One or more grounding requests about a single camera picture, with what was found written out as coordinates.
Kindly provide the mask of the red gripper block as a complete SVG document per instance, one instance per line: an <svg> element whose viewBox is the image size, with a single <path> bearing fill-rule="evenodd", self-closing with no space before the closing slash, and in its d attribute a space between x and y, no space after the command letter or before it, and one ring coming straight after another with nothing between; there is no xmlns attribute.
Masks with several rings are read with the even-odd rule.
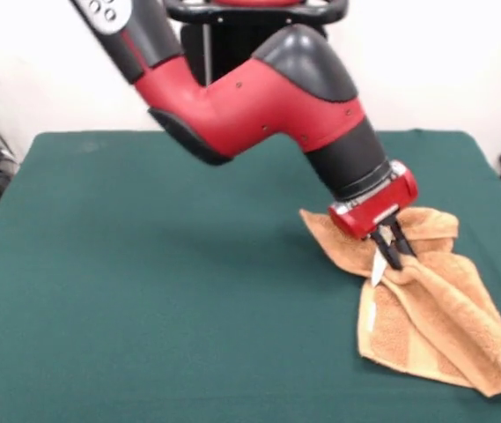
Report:
<svg viewBox="0 0 501 423"><path fill-rule="evenodd" d="M375 241L387 263L397 271L402 269L400 255L416 256L396 218L401 210L411 206L418 197L418 186L412 172L399 160L390 161L390 175L364 194L343 202L333 202L328 215L348 236ZM389 229L391 240L384 237Z"/></svg>

